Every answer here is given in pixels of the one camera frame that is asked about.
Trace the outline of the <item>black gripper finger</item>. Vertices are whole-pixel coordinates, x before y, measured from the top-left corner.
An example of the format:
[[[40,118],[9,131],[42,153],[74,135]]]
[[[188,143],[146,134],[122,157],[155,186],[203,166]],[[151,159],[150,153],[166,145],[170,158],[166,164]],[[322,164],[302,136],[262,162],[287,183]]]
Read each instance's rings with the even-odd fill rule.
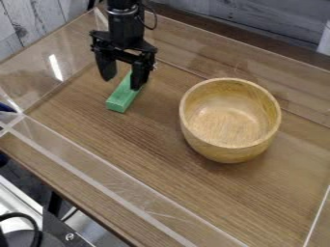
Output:
[[[148,60],[138,60],[131,66],[130,88],[135,91],[146,84],[150,76],[151,64]]]
[[[118,73],[116,58],[107,51],[96,50],[94,53],[100,76],[110,81]]]

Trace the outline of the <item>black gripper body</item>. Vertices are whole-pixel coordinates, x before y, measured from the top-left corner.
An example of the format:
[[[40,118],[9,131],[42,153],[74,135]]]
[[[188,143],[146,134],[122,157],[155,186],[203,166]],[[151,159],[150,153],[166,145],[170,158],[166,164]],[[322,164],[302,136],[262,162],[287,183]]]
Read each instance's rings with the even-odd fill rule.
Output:
[[[151,69],[156,62],[158,48],[142,38],[135,41],[124,39],[123,42],[115,41],[111,34],[106,31],[91,31],[92,52],[96,50],[110,52],[116,60],[132,64],[138,60],[148,60]]]

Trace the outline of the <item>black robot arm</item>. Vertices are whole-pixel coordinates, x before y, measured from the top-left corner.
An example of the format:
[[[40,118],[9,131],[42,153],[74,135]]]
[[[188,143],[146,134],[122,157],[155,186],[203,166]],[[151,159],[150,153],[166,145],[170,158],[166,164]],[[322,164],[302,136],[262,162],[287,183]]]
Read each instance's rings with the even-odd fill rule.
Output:
[[[130,88],[138,91],[155,68],[158,48],[144,40],[142,0],[107,0],[108,30],[91,31],[95,61],[100,76],[110,81],[118,73],[116,62],[131,64]]]

